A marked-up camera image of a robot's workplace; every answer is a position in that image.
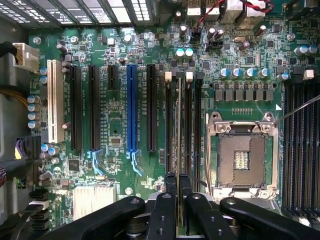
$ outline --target ram slot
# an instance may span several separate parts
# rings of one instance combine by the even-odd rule
[[[146,65],[146,147],[156,151],[157,133],[157,79],[156,65]]]
[[[172,73],[165,73],[165,169],[167,173],[173,171],[173,102],[172,102]]]
[[[70,68],[71,149],[82,149],[82,79],[78,66]]]
[[[320,95],[320,82],[314,85],[315,95]],[[320,208],[320,101],[314,103],[313,122],[313,156],[314,156],[314,178],[313,178],[313,207]]]
[[[304,86],[304,102],[312,99],[314,97],[314,89],[311,82],[307,82]],[[312,184],[313,184],[313,171],[314,171],[314,156],[313,156],[313,112],[314,105],[310,104],[303,110],[304,115],[304,126],[303,131],[305,134],[304,138],[304,154],[303,154],[303,208],[305,210],[311,209],[312,206]]]
[[[197,77],[194,87],[194,177],[201,179],[201,88],[202,79]],[[199,183],[195,183],[194,191],[200,192]]]
[[[117,90],[118,89],[118,66],[117,65],[109,65],[107,69],[108,73],[108,82],[107,88],[108,90]]]
[[[192,167],[192,85],[184,88],[184,173],[191,175]]]
[[[89,66],[90,150],[99,150],[100,140],[100,72],[99,67]]]
[[[295,108],[304,103],[304,85],[295,84],[294,104]],[[294,114],[294,136],[293,136],[293,207],[299,213],[302,207],[303,186],[303,140],[304,140],[304,112],[298,111]]]
[[[295,96],[294,86],[285,83],[284,91],[284,114],[291,112],[295,108],[292,101]],[[284,211],[290,210],[292,206],[292,180],[293,180],[293,123],[294,115],[284,119],[284,152],[283,152],[283,200]]]
[[[127,153],[137,151],[137,127],[138,127],[138,81],[137,65],[129,64],[126,67],[127,84]]]
[[[47,60],[48,140],[61,143],[65,140],[64,123],[64,76],[57,60]]]

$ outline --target motherboard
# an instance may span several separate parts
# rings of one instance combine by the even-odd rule
[[[285,81],[319,63],[319,22],[288,21],[278,2],[251,29],[197,27],[176,12],[158,27],[31,30],[41,68],[29,127],[41,136],[36,188],[49,190],[50,229],[165,192],[169,172],[206,182],[191,181],[194,192],[217,203],[260,200],[281,214],[285,130],[273,123]]]

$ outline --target black cable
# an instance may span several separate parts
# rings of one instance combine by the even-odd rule
[[[26,207],[20,220],[15,225],[10,240],[19,240],[20,234],[26,225],[28,218],[42,210],[44,206],[41,204],[31,204]]]

